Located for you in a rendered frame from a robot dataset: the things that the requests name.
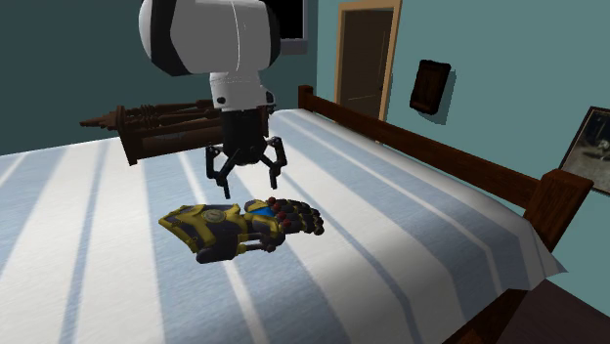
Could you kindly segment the dark brown wall plaque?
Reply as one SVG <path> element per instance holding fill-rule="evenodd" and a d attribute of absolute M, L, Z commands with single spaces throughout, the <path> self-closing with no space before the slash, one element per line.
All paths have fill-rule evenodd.
<path fill-rule="evenodd" d="M 451 68 L 450 64 L 421 60 L 410 98 L 410 107 L 426 114 L 436 114 Z"/>

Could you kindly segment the brown wooden spindle rack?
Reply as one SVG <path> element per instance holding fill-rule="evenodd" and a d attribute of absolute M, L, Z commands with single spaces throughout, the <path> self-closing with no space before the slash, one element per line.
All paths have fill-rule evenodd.
<path fill-rule="evenodd" d="M 80 125 L 117 132 L 131 165 L 149 157 L 219 145 L 224 139 L 221 111 L 210 100 L 133 108 L 119 106 Z"/>

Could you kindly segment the yellow and black gauntlet glove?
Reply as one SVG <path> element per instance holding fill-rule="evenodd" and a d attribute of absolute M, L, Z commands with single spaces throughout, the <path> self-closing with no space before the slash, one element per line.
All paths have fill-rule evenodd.
<path fill-rule="evenodd" d="M 158 224 L 185 243 L 200 264 L 230 261 L 249 251 L 271 253 L 285 237 L 325 232 L 319 210 L 293 199 L 270 197 L 238 204 L 183 205 Z"/>

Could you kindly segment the brown door with tan frame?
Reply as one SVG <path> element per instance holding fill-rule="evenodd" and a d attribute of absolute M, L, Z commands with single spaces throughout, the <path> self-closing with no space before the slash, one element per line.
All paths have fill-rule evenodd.
<path fill-rule="evenodd" d="M 403 0 L 338 5 L 334 101 L 384 121 Z"/>

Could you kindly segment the bed with striped cover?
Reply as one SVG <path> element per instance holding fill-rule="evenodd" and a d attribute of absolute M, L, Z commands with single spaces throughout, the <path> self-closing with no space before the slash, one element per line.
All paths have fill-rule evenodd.
<path fill-rule="evenodd" d="M 496 344 L 590 180 L 534 179 L 299 91 L 271 119 L 275 196 L 320 210 L 321 236 L 199 264 L 159 225 L 220 203 L 202 151 L 129 165 L 118 139 L 0 157 L 0 344 Z"/>

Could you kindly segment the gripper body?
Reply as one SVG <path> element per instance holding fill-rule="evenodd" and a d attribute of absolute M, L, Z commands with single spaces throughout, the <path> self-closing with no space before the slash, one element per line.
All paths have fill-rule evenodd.
<path fill-rule="evenodd" d="M 220 115 L 222 150 L 235 165 L 257 163 L 267 143 L 258 109 L 223 111 Z"/>

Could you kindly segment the dark framed wall picture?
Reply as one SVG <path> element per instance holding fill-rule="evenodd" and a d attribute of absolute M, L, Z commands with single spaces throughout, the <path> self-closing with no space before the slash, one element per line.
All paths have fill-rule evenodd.
<path fill-rule="evenodd" d="M 610 108 L 590 107 L 559 168 L 593 181 L 610 196 Z"/>

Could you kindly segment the dark window with grey frame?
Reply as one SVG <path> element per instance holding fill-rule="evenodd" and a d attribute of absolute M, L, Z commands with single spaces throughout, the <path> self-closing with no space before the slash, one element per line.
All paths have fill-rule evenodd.
<path fill-rule="evenodd" d="M 276 15 L 283 55 L 305 55 L 308 48 L 308 0 L 262 0 Z"/>

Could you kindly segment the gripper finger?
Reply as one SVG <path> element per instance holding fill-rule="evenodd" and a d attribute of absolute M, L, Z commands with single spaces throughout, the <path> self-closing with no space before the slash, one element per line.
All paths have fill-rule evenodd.
<path fill-rule="evenodd" d="M 283 141 L 280 137 L 272 137 L 266 141 L 269 147 L 272 147 L 276 153 L 276 160 L 272 161 L 264 152 L 261 153 L 260 160 L 269 167 L 269 176 L 271 188 L 275 190 L 277 185 L 277 177 L 281 175 L 283 167 L 287 166 L 287 159 L 283 147 Z"/>
<path fill-rule="evenodd" d="M 225 161 L 222 168 L 219 171 L 216 171 L 214 169 L 214 159 L 220 153 L 221 150 L 215 146 L 208 146 L 205 148 L 206 176 L 208 179 L 213 179 L 216 184 L 223 189 L 226 199 L 230 199 L 231 194 L 227 177 L 239 162 L 240 148 L 233 150 L 229 154 L 229 158 Z"/>

